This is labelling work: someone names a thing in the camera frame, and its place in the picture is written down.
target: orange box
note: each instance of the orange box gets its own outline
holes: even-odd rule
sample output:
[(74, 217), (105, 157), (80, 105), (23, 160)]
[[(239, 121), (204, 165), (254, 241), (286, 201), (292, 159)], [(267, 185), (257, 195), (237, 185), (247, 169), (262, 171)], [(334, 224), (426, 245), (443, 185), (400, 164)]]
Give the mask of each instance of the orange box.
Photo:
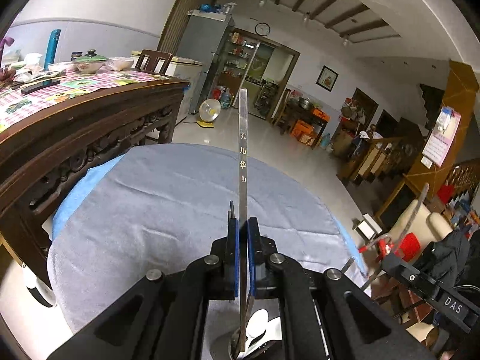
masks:
[(297, 120), (292, 132), (290, 135), (295, 138), (299, 138), (302, 136), (303, 133), (310, 134), (314, 130), (314, 126), (309, 125), (308, 123), (304, 122), (303, 120)]
[(315, 116), (321, 117), (323, 120), (326, 120), (327, 122), (330, 121), (330, 116), (328, 116), (325, 112), (323, 112), (321, 109), (314, 108), (313, 109), (313, 114)]

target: ceiling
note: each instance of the ceiling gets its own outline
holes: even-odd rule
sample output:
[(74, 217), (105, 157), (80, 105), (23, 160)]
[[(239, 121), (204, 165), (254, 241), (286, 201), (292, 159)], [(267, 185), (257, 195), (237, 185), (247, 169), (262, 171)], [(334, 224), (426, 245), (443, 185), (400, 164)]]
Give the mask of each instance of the ceiling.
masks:
[[(480, 43), (452, 0), (271, 1), (299, 15), (310, 12), (337, 35), (354, 30), (350, 50), (357, 57), (452, 59), (471, 65), (480, 76)], [(368, 30), (369, 25), (376, 28)]]
[(307, 14), (352, 43), (371, 42), (400, 35), (359, 0), (271, 0)]
[(405, 84), (424, 84), (445, 90), (450, 66), (448, 61), (414, 57), (361, 57), (366, 64), (395, 77)]

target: pink checkered tablecloth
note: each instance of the pink checkered tablecloth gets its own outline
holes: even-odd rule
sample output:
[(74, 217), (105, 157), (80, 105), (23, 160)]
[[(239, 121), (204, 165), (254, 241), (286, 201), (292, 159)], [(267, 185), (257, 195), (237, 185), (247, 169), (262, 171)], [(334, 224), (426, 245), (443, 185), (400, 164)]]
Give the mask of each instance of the pink checkered tablecloth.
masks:
[(69, 73), (59, 78), (60, 84), (41, 89), (28, 95), (20, 89), (0, 90), (0, 132), (27, 116), (64, 100), (96, 91), (130, 83), (168, 79), (134, 70), (110, 71), (100, 69), (97, 74)]

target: green lid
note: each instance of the green lid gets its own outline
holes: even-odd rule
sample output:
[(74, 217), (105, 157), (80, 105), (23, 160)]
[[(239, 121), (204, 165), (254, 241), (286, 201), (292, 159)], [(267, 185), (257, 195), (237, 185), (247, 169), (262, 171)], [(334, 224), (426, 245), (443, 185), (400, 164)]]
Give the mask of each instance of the green lid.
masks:
[(75, 62), (107, 62), (109, 60), (106, 56), (95, 54), (95, 51), (97, 50), (88, 50), (84, 56), (75, 58)]

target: carved wooden table edge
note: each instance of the carved wooden table edge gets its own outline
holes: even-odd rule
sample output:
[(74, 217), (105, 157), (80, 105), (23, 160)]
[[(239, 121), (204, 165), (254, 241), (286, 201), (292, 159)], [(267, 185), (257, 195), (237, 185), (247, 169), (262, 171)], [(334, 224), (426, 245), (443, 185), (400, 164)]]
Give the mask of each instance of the carved wooden table edge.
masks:
[(0, 233), (45, 284), (51, 241), (42, 224), (88, 169), (143, 144), (153, 130), (170, 143), (187, 85), (169, 78), (101, 89), (0, 133)]

